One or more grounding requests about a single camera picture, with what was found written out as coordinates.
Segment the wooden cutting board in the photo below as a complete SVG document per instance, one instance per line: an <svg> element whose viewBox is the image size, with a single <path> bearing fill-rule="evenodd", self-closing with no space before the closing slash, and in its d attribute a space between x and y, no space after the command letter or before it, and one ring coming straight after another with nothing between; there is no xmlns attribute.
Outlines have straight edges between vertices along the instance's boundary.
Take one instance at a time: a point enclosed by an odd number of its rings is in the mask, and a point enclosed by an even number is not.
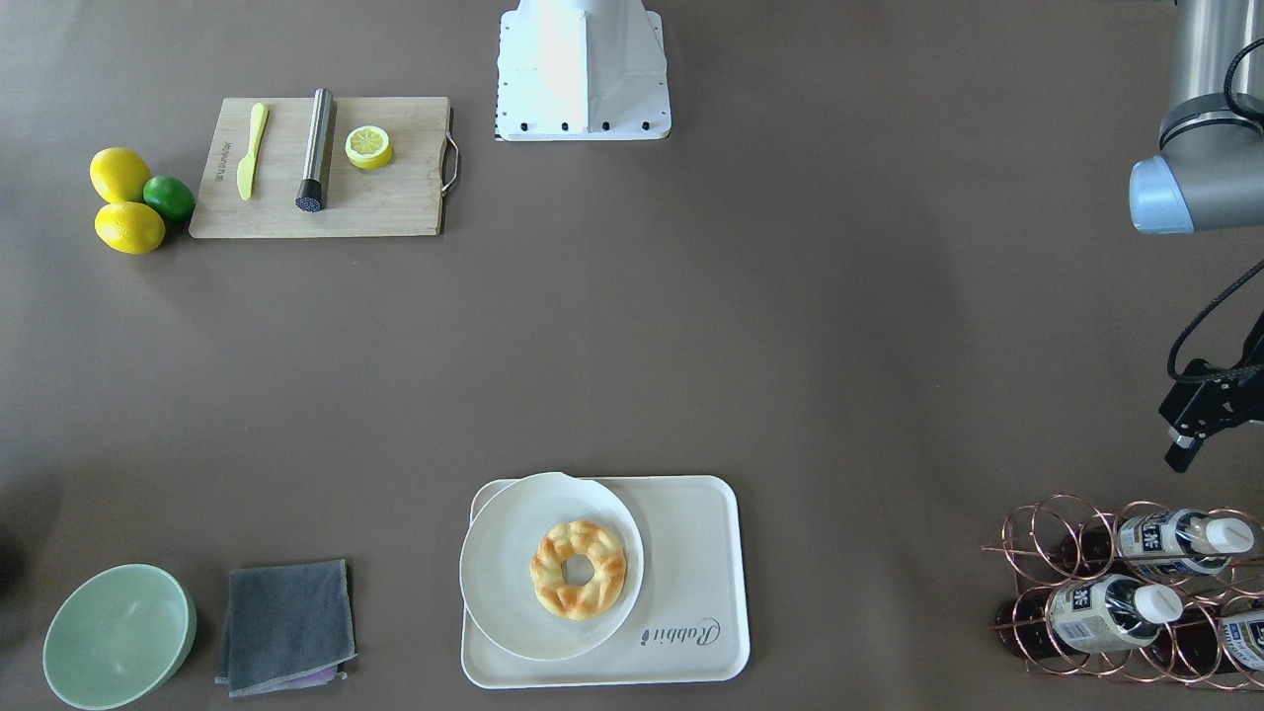
<svg viewBox="0 0 1264 711"><path fill-rule="evenodd" d="M236 166L245 156L250 108L268 105L254 194L241 200ZM215 125L197 207L188 233L197 238L406 237L442 228L447 97L334 97L334 137L325 209L295 206L307 153L312 99L225 99ZM394 158L373 171L344 152L346 134L372 124L391 137Z"/></svg>

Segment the blue joint cap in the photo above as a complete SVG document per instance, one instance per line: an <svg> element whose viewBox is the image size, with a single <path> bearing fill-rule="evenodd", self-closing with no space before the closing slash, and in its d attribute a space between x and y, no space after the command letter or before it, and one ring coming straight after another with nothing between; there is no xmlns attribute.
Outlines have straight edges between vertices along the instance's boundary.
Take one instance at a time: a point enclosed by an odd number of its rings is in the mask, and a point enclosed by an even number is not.
<svg viewBox="0 0 1264 711"><path fill-rule="evenodd" d="M1133 226L1148 234L1191 234L1193 218L1163 156L1133 166L1127 186Z"/></svg>

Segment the table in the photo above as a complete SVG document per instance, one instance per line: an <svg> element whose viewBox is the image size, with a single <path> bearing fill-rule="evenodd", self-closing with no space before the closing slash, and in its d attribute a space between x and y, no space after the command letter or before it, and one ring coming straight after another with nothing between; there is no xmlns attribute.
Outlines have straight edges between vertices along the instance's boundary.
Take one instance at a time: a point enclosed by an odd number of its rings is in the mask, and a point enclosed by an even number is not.
<svg viewBox="0 0 1264 711"><path fill-rule="evenodd" d="M1264 512L1251 428L1163 464L1164 358L1259 230L1138 234L1169 3L690 3L674 130L492 137L513 3L0 5L0 707L62 708L43 634L83 579L171 571L200 610L147 708L1186 708L1026 674L980 550L1058 491ZM434 238L92 233L99 149L196 185L225 96L449 96ZM1250 288L1182 357L1236 358ZM718 684L488 692L456 566L492 479L713 474L752 653ZM346 682L230 703L230 571L345 557ZM1215 697L1248 708L1253 695Z"/></svg>

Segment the white plastic mount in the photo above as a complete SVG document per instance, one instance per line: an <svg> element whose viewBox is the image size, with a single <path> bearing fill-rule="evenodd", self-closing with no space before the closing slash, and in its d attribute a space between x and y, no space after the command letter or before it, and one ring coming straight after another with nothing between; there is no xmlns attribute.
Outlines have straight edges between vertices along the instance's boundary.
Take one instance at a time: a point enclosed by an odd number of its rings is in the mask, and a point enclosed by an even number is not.
<svg viewBox="0 0 1264 711"><path fill-rule="evenodd" d="M671 133L662 18L641 0L521 0L501 18L497 68L498 139Z"/></svg>

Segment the butter knife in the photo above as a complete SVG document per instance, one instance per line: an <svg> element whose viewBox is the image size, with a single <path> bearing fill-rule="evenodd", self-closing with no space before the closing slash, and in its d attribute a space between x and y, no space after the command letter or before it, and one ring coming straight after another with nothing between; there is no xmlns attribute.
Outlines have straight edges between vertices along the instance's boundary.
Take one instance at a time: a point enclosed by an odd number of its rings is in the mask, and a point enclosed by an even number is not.
<svg viewBox="0 0 1264 711"><path fill-rule="evenodd" d="M263 127L268 123L268 105L255 104L250 108L250 147L245 157L238 163L238 194L241 200L249 200L254 191L254 164L259 159L259 140L263 138Z"/></svg>

